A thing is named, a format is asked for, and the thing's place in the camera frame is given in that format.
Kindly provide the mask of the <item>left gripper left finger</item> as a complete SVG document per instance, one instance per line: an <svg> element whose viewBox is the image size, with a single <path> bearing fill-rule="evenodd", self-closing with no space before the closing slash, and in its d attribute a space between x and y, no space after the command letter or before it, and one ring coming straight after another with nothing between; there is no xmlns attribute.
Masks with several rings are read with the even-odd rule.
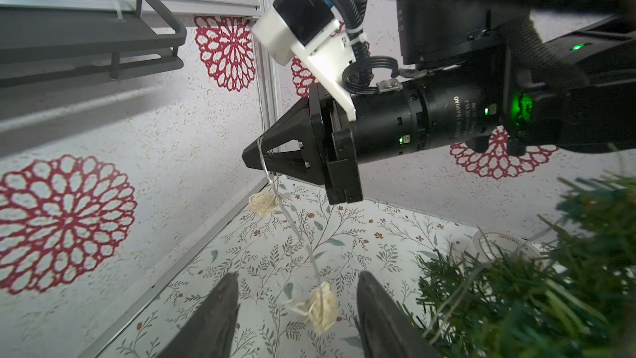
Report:
<svg viewBox="0 0 636 358"><path fill-rule="evenodd" d="M157 356L230 357L239 313L238 277L227 273Z"/></svg>

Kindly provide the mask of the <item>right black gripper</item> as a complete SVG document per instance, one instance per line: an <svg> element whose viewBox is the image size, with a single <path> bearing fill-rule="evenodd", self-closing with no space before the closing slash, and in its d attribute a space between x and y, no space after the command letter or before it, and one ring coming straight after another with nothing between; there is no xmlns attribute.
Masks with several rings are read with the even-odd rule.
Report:
<svg viewBox="0 0 636 358"><path fill-rule="evenodd" d="M325 185L329 203L363 198L359 165L474 140L479 147L499 123L502 76L487 66L468 65L405 81L399 91L354 97L356 119L319 84L311 86L281 119L243 151L244 164ZM321 116L314 128L323 154L304 149L266 153L296 140L313 144L310 107Z"/></svg>

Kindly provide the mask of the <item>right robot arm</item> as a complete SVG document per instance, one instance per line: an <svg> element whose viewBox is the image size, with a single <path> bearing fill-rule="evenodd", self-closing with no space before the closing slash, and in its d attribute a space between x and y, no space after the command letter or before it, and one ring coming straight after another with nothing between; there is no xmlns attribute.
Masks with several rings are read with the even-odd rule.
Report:
<svg viewBox="0 0 636 358"><path fill-rule="evenodd" d="M635 146L635 0L275 0L253 35L316 78L243 161L363 198L359 165L452 144L477 153Z"/></svg>

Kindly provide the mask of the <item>clear string light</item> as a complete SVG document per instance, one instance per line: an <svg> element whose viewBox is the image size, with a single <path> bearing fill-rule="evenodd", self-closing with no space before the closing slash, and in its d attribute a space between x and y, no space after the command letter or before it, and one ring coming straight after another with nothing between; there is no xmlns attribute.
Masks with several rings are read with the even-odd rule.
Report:
<svg viewBox="0 0 636 358"><path fill-rule="evenodd" d="M311 262L311 266L313 268L313 272L314 272L314 275L316 277L316 287L315 288L318 288L320 286L321 282L324 281L324 280L321 278L321 272L320 272L320 270L319 270L319 268L317 266L316 255L314 255L313 248L312 248L311 244L309 242L307 242L307 240L304 238L303 233L298 228L298 226L296 225L296 222L293 220L293 218L289 214L288 207L284 204L284 200L286 199L286 197L284 195L280 194L279 190L278 190L278 188L280 187L279 177L272 175L270 173L270 171L268 171L267 167L265 166L264 160L262 160L262 164L263 164L263 170L265 171L266 178L268 180L268 184L271 186L271 190L270 191L271 192L276 192L276 194L280 195L280 198L281 198L281 205L273 213L273 215L276 214L276 213L281 213L285 217L289 227L295 233L296 237L298 238L298 241L306 248L306 252L308 253L308 260L310 260L310 262ZM539 263L541 260L542 260L542 257L539 260L533 260L533 261ZM488 263L482 263L480 265L479 269L482 269Z"/></svg>

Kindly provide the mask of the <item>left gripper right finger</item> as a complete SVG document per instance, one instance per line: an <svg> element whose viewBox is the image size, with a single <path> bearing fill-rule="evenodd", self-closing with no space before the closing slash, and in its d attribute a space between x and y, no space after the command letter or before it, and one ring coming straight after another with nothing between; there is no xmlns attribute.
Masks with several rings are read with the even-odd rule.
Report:
<svg viewBox="0 0 636 358"><path fill-rule="evenodd" d="M412 326L384 287L367 271L357 286L359 330L364 356L372 358L426 358L440 354Z"/></svg>

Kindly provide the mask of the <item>green christmas tree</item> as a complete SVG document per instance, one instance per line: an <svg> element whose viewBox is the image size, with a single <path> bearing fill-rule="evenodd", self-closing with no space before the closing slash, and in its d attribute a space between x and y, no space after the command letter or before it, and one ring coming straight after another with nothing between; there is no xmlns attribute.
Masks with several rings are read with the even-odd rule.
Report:
<svg viewBox="0 0 636 358"><path fill-rule="evenodd" d="M556 244L538 258L420 261L422 314L408 319L442 356L634 356L635 179L567 187L548 223Z"/></svg>

